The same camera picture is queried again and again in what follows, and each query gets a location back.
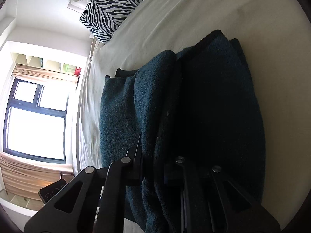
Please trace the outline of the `teal knit sweater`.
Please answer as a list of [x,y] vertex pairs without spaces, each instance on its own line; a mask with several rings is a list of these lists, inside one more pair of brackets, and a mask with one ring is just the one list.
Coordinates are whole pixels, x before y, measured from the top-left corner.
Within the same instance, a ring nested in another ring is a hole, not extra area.
[[127,188],[125,217],[145,232],[180,229],[170,156],[265,157],[248,64],[239,41],[219,30],[181,52],[164,50],[138,70],[107,76],[99,128],[104,167],[141,143],[142,183]]

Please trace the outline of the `dark framed window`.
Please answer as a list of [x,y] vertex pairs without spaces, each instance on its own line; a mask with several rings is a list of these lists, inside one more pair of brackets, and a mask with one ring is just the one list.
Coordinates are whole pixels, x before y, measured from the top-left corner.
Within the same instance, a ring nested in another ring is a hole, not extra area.
[[4,119],[3,151],[46,163],[65,163],[69,93],[60,86],[14,79]]

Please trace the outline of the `beige roller blind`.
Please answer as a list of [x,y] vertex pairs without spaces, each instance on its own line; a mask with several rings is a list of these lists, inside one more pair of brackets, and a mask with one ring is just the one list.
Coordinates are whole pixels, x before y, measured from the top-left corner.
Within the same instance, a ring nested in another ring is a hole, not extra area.
[[23,64],[16,64],[12,75],[15,78],[28,81],[36,81],[43,83],[73,83],[78,82],[78,76],[46,70],[40,67],[33,67]]

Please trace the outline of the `beige bed sheet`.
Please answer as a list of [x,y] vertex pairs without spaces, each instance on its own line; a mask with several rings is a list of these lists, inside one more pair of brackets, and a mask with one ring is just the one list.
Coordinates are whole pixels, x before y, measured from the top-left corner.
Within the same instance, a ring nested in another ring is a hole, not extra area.
[[101,167],[105,76],[136,70],[217,29],[240,41],[250,67],[266,135],[263,206],[285,228],[310,191],[310,21],[297,0],[144,0],[110,41],[92,42],[79,97],[75,171]]

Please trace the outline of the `zebra print pillow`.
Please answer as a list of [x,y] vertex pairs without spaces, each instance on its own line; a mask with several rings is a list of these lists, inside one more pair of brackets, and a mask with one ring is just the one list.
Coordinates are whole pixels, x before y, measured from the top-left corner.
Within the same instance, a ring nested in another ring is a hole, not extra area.
[[105,44],[143,1],[90,0],[79,20],[93,36]]

